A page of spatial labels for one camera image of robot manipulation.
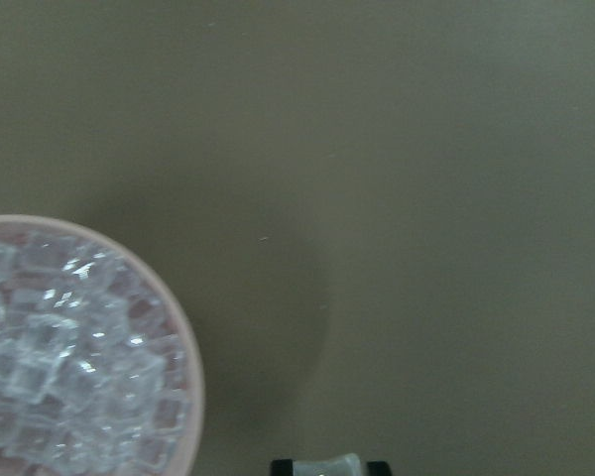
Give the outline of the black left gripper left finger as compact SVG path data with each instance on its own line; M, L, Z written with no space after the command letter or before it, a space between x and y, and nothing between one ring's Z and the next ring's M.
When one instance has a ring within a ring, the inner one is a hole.
M291 459L275 459L270 463L270 476L294 476L294 462Z

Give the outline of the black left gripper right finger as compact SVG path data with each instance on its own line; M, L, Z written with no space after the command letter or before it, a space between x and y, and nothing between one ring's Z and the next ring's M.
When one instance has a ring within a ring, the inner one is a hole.
M369 476L391 476L391 467L387 461L368 461L366 469Z

